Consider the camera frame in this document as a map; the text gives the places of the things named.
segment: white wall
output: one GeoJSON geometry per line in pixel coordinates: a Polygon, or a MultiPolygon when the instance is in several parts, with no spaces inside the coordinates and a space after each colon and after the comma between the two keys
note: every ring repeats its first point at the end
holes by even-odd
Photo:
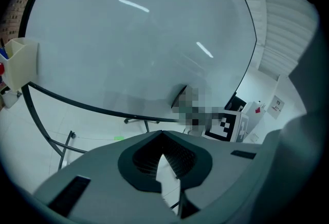
{"type": "Polygon", "coordinates": [[[236,90],[236,96],[246,103],[261,101],[268,106],[276,83],[276,80],[271,77],[249,67],[240,86],[236,90]]]}
{"type": "Polygon", "coordinates": [[[274,95],[284,102],[284,106],[278,118],[274,119],[269,113],[265,113],[258,125],[250,132],[244,142],[250,143],[250,137],[255,133],[258,136],[258,140],[255,143],[261,144],[270,131],[282,129],[287,122],[306,113],[304,104],[289,78],[284,76],[279,77],[274,95]]]}

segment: pen holder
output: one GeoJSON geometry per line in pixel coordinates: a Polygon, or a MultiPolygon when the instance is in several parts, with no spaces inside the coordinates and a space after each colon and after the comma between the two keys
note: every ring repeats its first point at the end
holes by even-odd
{"type": "Polygon", "coordinates": [[[3,81],[13,91],[36,77],[36,52],[38,43],[27,38],[10,40],[5,45],[9,59],[0,54],[0,62],[5,67],[3,81]]]}

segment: white floor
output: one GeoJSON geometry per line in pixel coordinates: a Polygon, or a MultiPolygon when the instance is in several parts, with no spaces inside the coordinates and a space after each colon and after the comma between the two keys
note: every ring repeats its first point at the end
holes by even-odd
{"type": "MultiPolygon", "coordinates": [[[[38,115],[51,138],[65,143],[70,130],[76,133],[69,145],[91,150],[115,143],[115,137],[125,139],[146,133],[143,121],[123,123],[124,118],[80,109],[55,100],[30,87],[38,115]]],[[[185,126],[177,123],[149,122],[150,131],[175,130],[185,126]]],[[[33,193],[57,171],[60,156],[43,138],[34,124],[23,96],[10,108],[0,111],[0,152],[2,162],[12,181],[33,193]]],[[[67,150],[65,160],[71,163],[81,154],[67,150]]],[[[162,183],[162,195],[169,206],[179,198],[179,180],[168,162],[161,158],[157,180],[162,183]]]]}

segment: black slot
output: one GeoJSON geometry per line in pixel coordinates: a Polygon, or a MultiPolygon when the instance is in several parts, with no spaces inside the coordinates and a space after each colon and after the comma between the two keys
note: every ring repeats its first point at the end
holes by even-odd
{"type": "Polygon", "coordinates": [[[256,153],[250,153],[250,152],[245,152],[245,151],[239,151],[239,150],[234,150],[231,155],[234,156],[240,156],[248,159],[254,159],[256,156],[256,153]]]}
{"type": "Polygon", "coordinates": [[[70,184],[49,204],[49,208],[58,214],[67,217],[73,206],[89,185],[90,179],[81,176],[75,177],[70,184]]]}

